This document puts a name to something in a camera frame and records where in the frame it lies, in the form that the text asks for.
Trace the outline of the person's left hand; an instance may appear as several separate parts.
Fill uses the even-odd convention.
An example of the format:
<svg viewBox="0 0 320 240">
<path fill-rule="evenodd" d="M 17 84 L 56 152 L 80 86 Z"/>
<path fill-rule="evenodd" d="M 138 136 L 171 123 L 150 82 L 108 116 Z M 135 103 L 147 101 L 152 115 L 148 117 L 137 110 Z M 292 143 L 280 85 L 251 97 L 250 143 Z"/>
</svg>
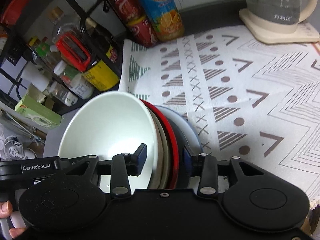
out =
<svg viewBox="0 0 320 240">
<path fill-rule="evenodd" d="M 1 202 L 1 239 L 16 239 L 27 226 L 19 211 L 13 211 L 11 202 Z"/>
</svg>

